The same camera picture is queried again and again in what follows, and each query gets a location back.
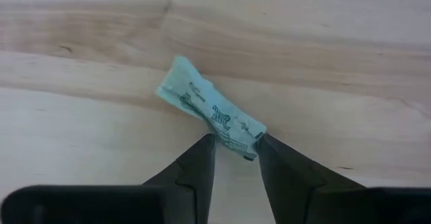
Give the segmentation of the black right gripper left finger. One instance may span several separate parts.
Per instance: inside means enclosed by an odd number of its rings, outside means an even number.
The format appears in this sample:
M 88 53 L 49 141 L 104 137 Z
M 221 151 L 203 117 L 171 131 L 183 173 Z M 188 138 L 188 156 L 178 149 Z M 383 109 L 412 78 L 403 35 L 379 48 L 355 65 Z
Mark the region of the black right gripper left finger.
M 138 185 L 34 185 L 1 203 L 2 223 L 207 223 L 215 136 L 206 134 Z

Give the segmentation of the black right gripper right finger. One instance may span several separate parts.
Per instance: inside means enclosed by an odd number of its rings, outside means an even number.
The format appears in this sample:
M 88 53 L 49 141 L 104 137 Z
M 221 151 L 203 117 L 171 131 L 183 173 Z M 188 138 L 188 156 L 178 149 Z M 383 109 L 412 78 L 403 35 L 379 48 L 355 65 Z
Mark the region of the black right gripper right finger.
M 430 222 L 429 188 L 367 188 L 269 134 L 258 154 L 276 223 Z

